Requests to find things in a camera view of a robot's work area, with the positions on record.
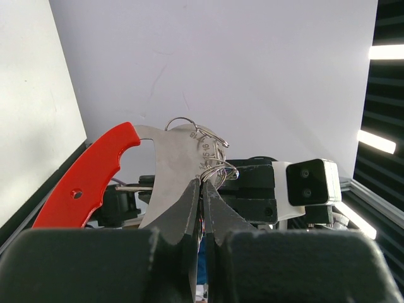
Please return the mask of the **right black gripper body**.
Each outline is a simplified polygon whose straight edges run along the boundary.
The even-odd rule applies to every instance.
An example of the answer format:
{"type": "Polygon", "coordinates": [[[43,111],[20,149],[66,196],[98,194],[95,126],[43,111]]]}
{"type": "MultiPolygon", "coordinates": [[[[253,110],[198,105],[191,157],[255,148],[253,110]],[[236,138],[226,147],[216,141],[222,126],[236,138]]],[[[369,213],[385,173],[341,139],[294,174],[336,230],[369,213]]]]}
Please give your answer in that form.
{"type": "Polygon", "coordinates": [[[276,224],[278,221],[275,162],[267,156],[228,161],[238,169],[239,177],[225,181],[218,192],[226,204],[251,224],[276,224]]]}

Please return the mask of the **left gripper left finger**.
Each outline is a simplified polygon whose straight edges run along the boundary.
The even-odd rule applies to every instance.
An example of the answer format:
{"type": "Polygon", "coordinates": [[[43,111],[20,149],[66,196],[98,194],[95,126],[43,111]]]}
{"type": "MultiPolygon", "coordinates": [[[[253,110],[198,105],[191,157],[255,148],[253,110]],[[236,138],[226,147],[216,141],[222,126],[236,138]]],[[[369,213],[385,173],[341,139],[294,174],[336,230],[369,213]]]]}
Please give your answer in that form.
{"type": "Polygon", "coordinates": [[[200,181],[142,229],[28,229],[1,256],[2,302],[194,302],[200,181]]]}

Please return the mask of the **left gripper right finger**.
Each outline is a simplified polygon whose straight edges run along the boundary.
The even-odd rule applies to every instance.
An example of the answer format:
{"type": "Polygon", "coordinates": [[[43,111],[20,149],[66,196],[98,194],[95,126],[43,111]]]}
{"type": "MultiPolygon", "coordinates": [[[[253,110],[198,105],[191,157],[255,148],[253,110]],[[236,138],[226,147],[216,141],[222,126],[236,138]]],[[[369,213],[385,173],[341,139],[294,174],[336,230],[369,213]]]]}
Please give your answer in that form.
{"type": "Polygon", "coordinates": [[[376,243],[360,232],[258,230],[202,187],[210,302],[402,302],[376,243]]]}

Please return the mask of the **red handled key organizer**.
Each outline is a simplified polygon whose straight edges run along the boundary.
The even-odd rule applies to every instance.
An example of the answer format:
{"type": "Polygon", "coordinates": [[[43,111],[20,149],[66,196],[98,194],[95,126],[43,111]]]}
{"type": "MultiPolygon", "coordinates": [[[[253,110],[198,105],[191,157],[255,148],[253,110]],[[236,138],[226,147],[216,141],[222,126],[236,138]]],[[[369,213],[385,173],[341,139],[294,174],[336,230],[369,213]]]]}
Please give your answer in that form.
{"type": "Polygon", "coordinates": [[[61,177],[33,227],[83,228],[103,205],[104,192],[121,169],[122,155],[145,141],[153,143],[155,173],[140,177],[137,183],[153,187],[152,191],[140,191],[150,193],[141,227],[173,206],[190,181],[213,179],[214,184],[222,185],[230,167],[225,159],[229,143],[192,119],[182,120],[183,125],[166,124],[164,129],[124,122],[101,135],[61,177]]]}

